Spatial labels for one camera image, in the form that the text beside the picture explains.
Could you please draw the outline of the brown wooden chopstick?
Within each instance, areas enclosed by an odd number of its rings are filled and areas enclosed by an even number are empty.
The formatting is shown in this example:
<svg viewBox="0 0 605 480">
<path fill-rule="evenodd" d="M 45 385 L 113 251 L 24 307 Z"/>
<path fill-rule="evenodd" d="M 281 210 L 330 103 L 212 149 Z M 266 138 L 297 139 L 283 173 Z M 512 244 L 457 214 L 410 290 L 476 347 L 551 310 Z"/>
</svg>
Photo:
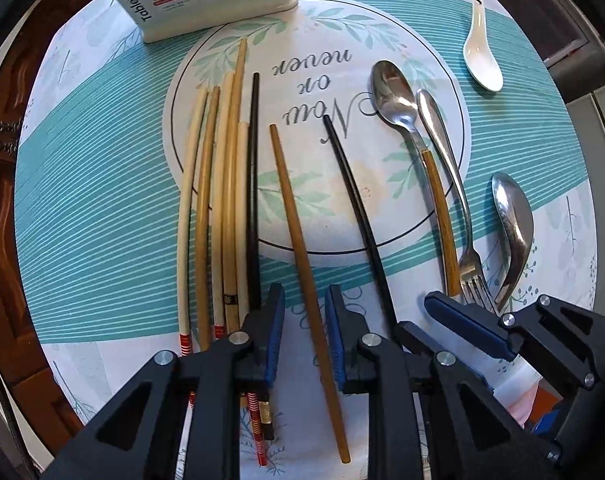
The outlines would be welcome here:
<svg viewBox="0 0 605 480">
<path fill-rule="evenodd" d="M 278 126 L 271 124 L 269 130 L 305 312 L 308 315 L 313 349 L 317 357 L 317 364 L 319 364 L 319 378 L 321 378 L 325 404 L 329 420 L 331 421 L 331 428 L 333 428 L 340 460 L 343 464 L 349 464 L 351 456 L 347 435 L 345 434 L 345 423 L 343 422 L 339 396 L 334 383 L 333 367 L 331 367 L 331 358 L 329 357 L 322 315 L 319 312 L 319 297 L 317 296 L 314 284 L 307 248 L 305 248 L 304 244 L 295 196 L 288 177 L 285 155 L 280 135 L 278 134 Z"/>
</svg>

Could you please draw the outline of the teal striped table mat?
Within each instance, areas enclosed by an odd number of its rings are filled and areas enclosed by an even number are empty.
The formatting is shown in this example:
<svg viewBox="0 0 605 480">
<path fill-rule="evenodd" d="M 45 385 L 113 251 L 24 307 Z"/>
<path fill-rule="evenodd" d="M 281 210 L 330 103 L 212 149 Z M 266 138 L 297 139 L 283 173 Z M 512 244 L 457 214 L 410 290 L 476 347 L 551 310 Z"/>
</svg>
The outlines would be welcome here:
<svg viewBox="0 0 605 480">
<path fill-rule="evenodd" d="M 511 310 L 550 294 L 593 307 L 598 280 L 592 190 L 579 136 L 541 55 L 504 0 L 483 0 L 499 92 L 464 62 L 471 0 L 298 0 L 295 9 L 157 44 L 117 0 L 94 0 L 54 37 L 19 142 L 15 230 L 28 308 L 56 382 L 89 420 L 157 351 L 179 349 L 178 232 L 185 133 L 200 87 L 216 86 L 248 40 L 260 74 L 258 211 L 264 284 L 280 283 L 286 318 L 272 393 L 275 439 L 256 459 L 249 422 L 246 479 L 362 479 L 367 403 L 342 400 L 351 462 L 338 457 L 312 353 L 275 170 L 280 132 L 318 289 L 337 284 L 348 307 L 385 329 L 362 237 L 328 144 L 331 117 L 372 222 L 398 317 L 485 375 L 518 420 L 539 376 L 486 356 L 425 313 L 441 285 L 438 234 L 418 160 L 375 113 L 372 65 L 397 64 L 436 99 L 461 164 L 485 277 L 505 269 L 491 178 L 509 174 L 534 214 L 534 240 Z"/>
</svg>

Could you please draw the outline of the brown wooden kitchen cabinets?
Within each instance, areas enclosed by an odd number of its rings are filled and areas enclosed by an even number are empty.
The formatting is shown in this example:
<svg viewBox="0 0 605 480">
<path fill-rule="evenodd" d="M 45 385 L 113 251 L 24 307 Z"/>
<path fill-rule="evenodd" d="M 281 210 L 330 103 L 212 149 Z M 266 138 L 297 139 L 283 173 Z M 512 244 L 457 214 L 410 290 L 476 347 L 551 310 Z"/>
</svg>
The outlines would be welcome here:
<svg viewBox="0 0 605 480">
<path fill-rule="evenodd" d="M 56 384 L 29 314 L 14 225 L 17 145 L 30 92 L 53 36 L 92 0 L 41 0 L 0 64 L 0 374 L 31 429 L 52 453 L 82 424 Z"/>
</svg>

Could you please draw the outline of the long bamboo chopstick black band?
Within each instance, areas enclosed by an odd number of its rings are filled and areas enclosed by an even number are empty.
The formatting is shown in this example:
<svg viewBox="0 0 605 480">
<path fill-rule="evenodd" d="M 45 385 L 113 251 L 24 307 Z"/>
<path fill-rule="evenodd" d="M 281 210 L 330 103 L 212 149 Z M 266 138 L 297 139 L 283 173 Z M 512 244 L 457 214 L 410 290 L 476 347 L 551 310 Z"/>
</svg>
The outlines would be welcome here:
<svg viewBox="0 0 605 480">
<path fill-rule="evenodd" d="M 240 123 L 240 104 L 245 75 L 247 38 L 240 39 L 232 79 L 232 92 L 226 125 L 225 174 L 223 180 L 223 302 L 228 333 L 240 329 L 240 310 L 237 298 L 237 271 L 235 247 L 235 184 L 237 132 Z"/>
</svg>

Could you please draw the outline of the steel fork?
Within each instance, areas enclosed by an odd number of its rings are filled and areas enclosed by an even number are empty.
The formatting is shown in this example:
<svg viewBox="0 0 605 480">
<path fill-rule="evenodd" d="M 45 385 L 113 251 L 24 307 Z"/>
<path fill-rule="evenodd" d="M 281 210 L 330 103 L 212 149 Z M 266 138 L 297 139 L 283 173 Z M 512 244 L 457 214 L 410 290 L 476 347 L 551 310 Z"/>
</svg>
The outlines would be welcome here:
<svg viewBox="0 0 605 480">
<path fill-rule="evenodd" d="M 454 157 L 447 128 L 445 128 L 439 107 L 428 90 L 419 89 L 417 91 L 416 103 L 421 122 L 452 180 L 462 207 L 465 229 L 464 250 L 461 258 L 459 258 L 462 296 L 467 304 L 479 304 L 485 310 L 496 314 L 496 304 L 485 280 L 485 275 L 483 275 L 480 257 L 473 248 L 473 221 L 471 221 L 463 180 L 459 174 L 459 167 Z"/>
</svg>

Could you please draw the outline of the tan bamboo chopstick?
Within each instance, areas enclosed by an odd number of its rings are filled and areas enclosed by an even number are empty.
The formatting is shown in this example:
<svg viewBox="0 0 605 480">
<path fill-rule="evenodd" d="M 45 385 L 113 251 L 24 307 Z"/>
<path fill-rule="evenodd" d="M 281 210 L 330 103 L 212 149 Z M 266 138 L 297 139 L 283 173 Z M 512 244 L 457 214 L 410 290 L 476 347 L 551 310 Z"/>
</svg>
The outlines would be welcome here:
<svg viewBox="0 0 605 480">
<path fill-rule="evenodd" d="M 220 88 L 212 89 L 205 139 L 203 142 L 203 153 L 200 159 L 198 177 L 198 195 L 196 209 L 196 231 L 195 231 L 195 281 L 196 281 L 196 312 L 197 312 L 197 340 L 199 349 L 205 351 L 210 344 L 209 330 L 209 301 L 207 281 L 207 257 L 208 257 L 208 208 L 210 195 L 210 179 L 212 155 L 214 154 L 214 133 L 216 133 L 218 107 L 220 99 Z"/>
</svg>

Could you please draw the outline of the white ceramic spoon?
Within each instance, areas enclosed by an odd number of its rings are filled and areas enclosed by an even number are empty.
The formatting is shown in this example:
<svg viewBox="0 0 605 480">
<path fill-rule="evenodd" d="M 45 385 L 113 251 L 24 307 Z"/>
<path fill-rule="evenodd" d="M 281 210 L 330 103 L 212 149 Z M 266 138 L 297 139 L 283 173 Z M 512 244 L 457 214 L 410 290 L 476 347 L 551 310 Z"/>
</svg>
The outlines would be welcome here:
<svg viewBox="0 0 605 480">
<path fill-rule="evenodd" d="M 502 70 L 489 47 L 485 3 L 471 0 L 471 24 L 463 47 L 463 58 L 467 70 L 482 88 L 499 92 L 503 88 Z"/>
</svg>

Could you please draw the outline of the black chopstick gold band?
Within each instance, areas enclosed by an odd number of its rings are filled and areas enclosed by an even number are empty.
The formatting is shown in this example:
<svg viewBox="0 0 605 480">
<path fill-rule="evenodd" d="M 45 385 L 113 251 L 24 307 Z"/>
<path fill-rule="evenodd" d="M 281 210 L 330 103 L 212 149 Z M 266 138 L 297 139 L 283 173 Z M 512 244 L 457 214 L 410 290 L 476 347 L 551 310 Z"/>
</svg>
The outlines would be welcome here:
<svg viewBox="0 0 605 480">
<path fill-rule="evenodd" d="M 259 261 L 258 220 L 258 126 L 259 126 L 260 74 L 252 75 L 252 98 L 247 143 L 247 229 L 246 263 L 249 292 L 249 309 L 258 311 L 262 306 Z"/>
</svg>

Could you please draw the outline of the red patterned chopstick end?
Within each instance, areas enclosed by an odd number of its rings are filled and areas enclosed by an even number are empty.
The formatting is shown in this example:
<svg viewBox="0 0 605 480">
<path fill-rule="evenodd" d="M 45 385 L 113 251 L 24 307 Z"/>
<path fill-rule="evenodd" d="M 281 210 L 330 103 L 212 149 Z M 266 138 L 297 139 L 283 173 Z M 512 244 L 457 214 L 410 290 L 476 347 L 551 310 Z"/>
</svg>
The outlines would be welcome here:
<svg viewBox="0 0 605 480">
<path fill-rule="evenodd" d="M 247 402 L 250 420 L 252 421 L 252 434 L 254 435 L 257 460 L 259 465 L 264 467 L 268 464 L 268 458 L 266 448 L 264 447 L 258 396 L 255 393 L 249 392 L 247 394 Z"/>
</svg>

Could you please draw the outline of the steel spoon wooden handle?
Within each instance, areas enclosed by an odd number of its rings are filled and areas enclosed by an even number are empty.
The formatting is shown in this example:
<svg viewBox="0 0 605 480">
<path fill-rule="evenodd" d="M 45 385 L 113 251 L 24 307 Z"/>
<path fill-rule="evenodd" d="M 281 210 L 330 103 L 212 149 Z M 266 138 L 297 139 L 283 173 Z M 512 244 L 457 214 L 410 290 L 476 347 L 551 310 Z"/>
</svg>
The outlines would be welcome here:
<svg viewBox="0 0 605 480">
<path fill-rule="evenodd" d="M 459 260 L 456 255 L 449 207 L 435 159 L 416 128 L 418 112 L 413 91 L 400 68 L 385 60 L 374 64 L 371 87 L 377 113 L 388 124 L 399 128 L 407 135 L 421 159 L 437 216 L 445 291 L 451 297 L 459 296 L 462 292 Z"/>
</svg>

